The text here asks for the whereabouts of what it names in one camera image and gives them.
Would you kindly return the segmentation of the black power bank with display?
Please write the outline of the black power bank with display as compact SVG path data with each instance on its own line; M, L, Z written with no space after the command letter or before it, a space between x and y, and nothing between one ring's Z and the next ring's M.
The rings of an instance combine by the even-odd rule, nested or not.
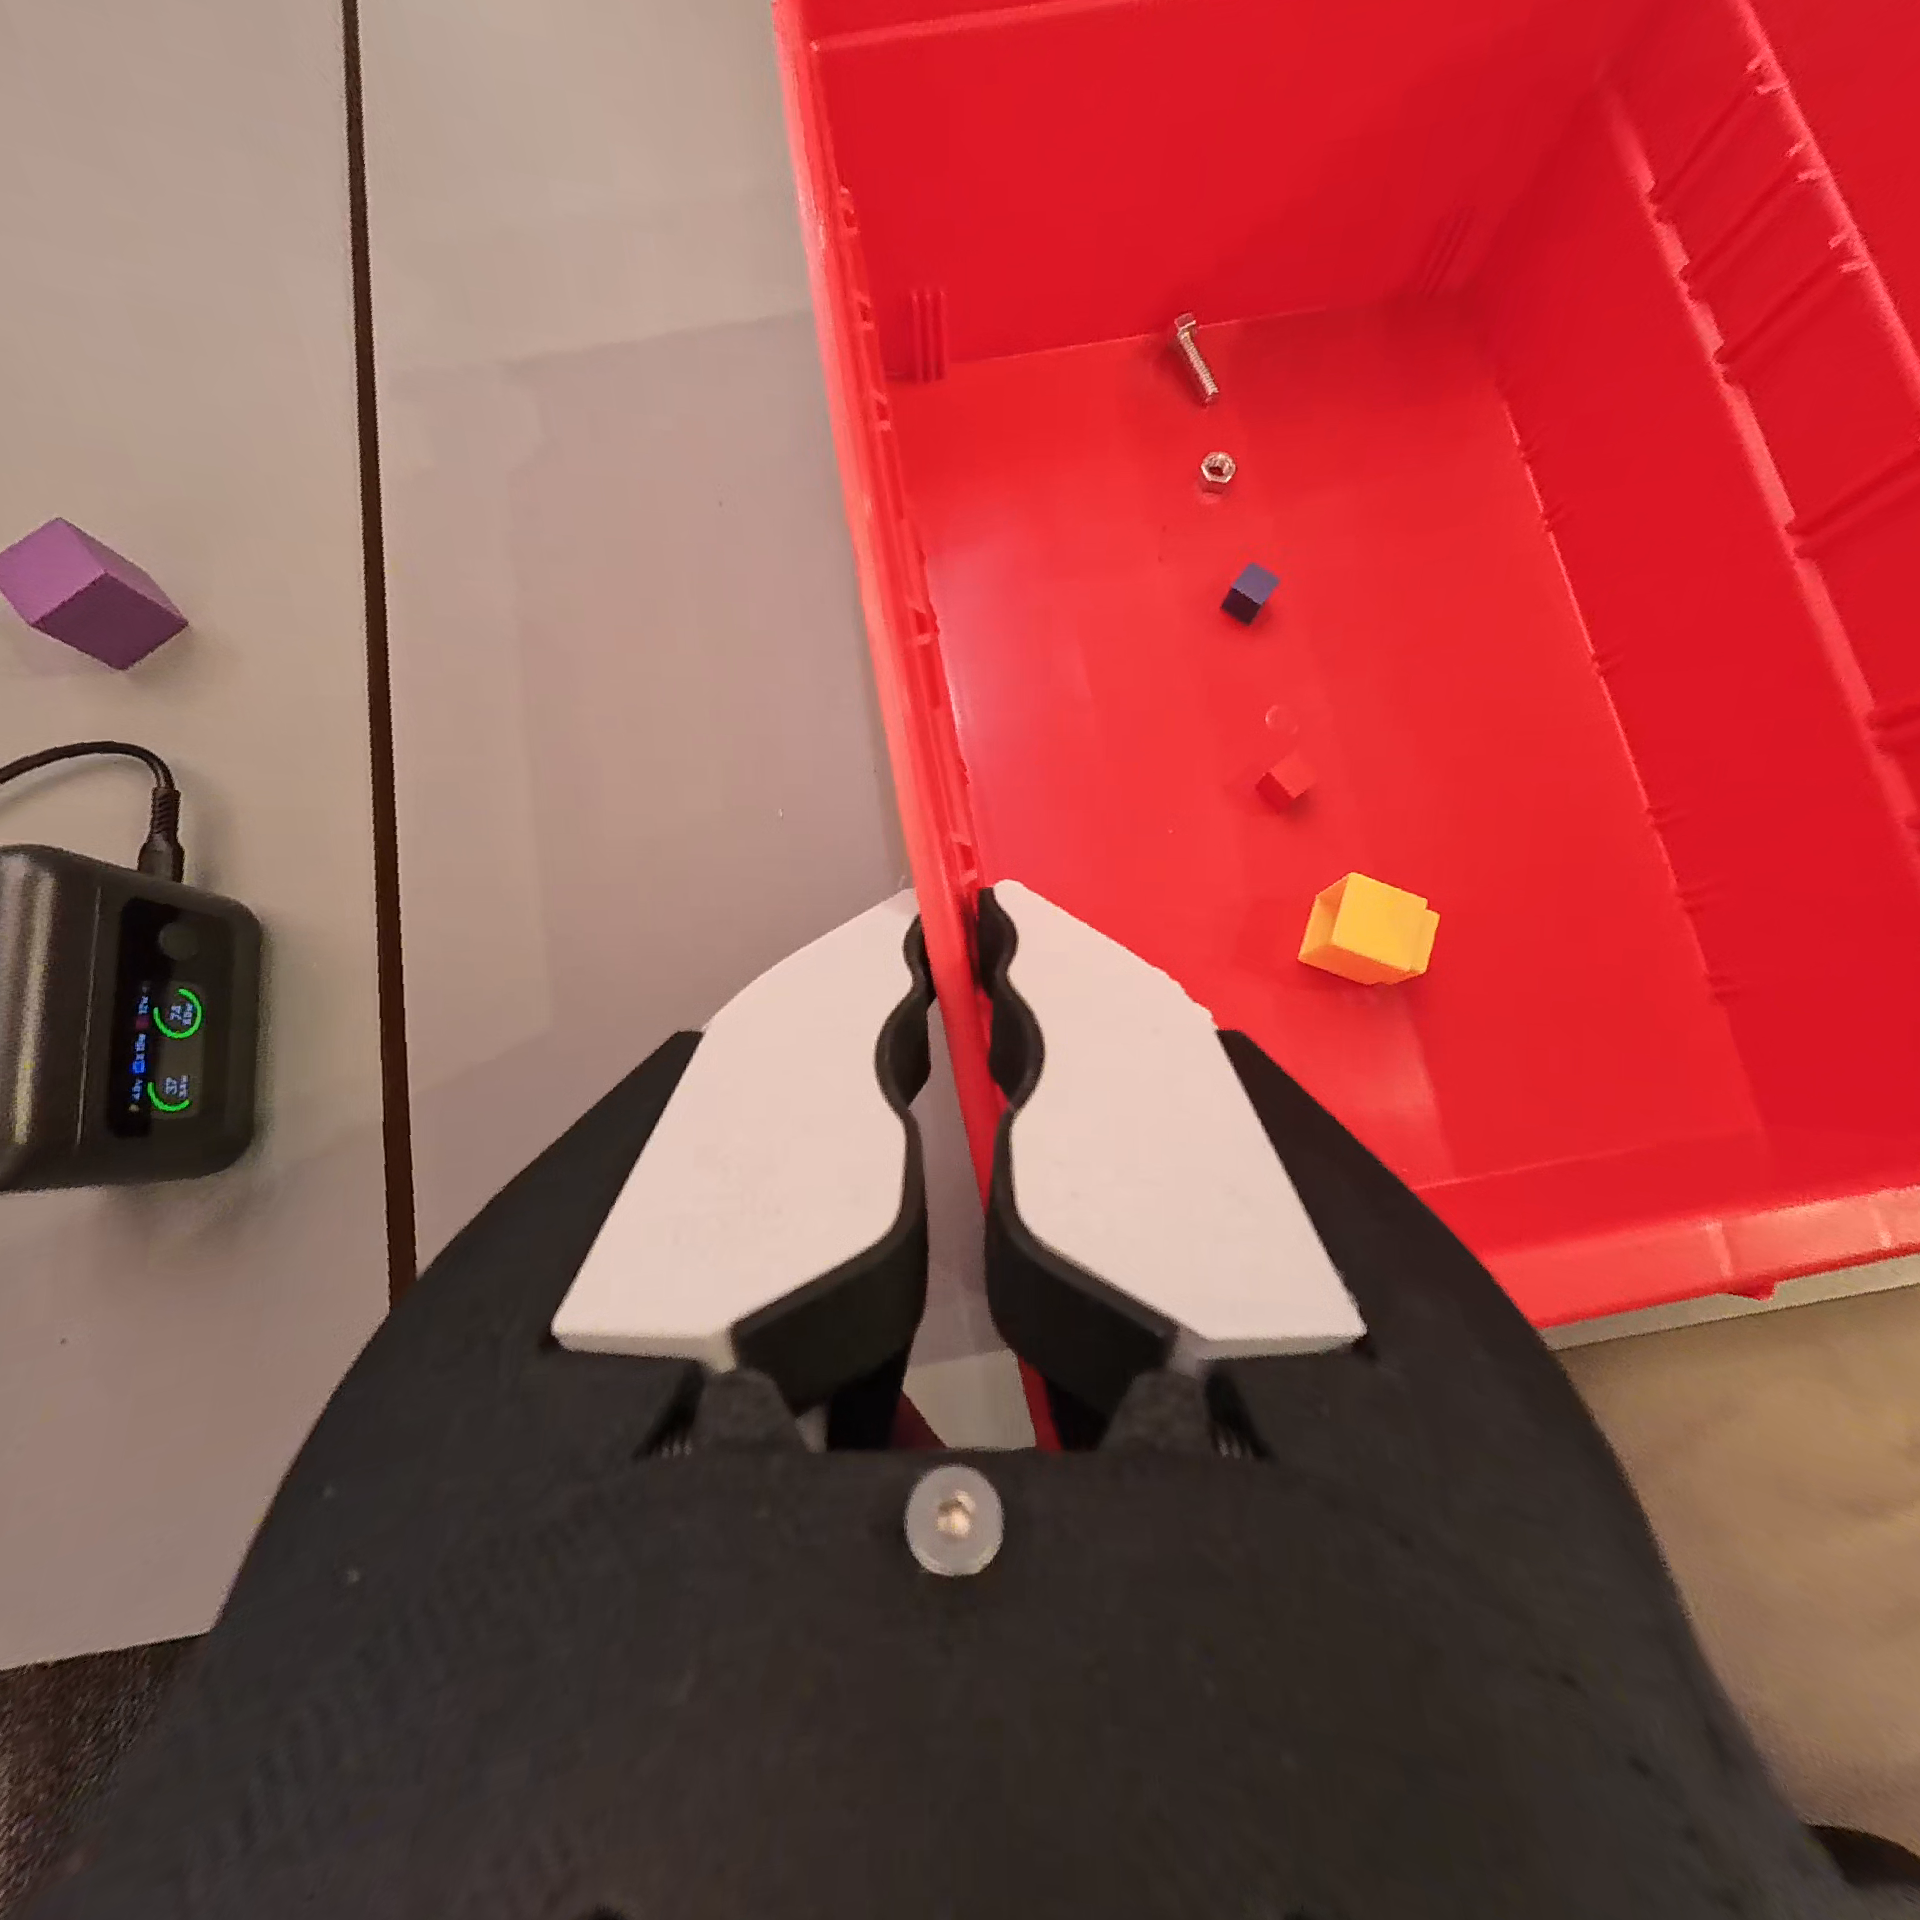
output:
M7 845L2 1187L233 1168L257 1130L262 962L262 924L233 897Z

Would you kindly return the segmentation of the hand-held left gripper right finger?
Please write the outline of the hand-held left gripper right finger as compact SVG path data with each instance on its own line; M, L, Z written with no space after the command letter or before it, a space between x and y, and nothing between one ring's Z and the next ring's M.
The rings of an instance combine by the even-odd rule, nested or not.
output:
M1004 1341L1069 1402L1343 1351L1366 1322L1226 1035L1168 971L1033 886L976 902L1004 1097L985 1277Z

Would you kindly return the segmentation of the purple block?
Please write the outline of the purple block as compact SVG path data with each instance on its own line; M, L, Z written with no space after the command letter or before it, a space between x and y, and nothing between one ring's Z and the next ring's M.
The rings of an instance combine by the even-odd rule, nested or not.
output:
M121 672L190 625L151 573L66 518L4 546L2 596L34 632Z

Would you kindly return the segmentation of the yellow plastic block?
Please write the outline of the yellow plastic block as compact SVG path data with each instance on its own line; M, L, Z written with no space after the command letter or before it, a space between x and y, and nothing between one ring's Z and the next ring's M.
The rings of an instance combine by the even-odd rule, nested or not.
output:
M1310 902L1299 960L1356 985L1400 985L1429 971L1438 925L1425 896L1348 874Z

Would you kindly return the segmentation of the red plastic bin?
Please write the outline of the red plastic bin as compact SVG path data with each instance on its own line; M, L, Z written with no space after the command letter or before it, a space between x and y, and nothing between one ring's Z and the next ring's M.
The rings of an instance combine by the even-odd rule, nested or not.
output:
M1540 1329L1915 1254L1917 4L773 12L980 1178L1012 880Z

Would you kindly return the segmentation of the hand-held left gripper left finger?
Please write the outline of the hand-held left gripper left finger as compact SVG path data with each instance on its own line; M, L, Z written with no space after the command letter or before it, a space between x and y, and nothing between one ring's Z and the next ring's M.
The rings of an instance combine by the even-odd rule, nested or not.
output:
M696 1035L553 1339L759 1374L794 1413L902 1362L928 1293L912 1107L932 1002L912 889L733 995Z

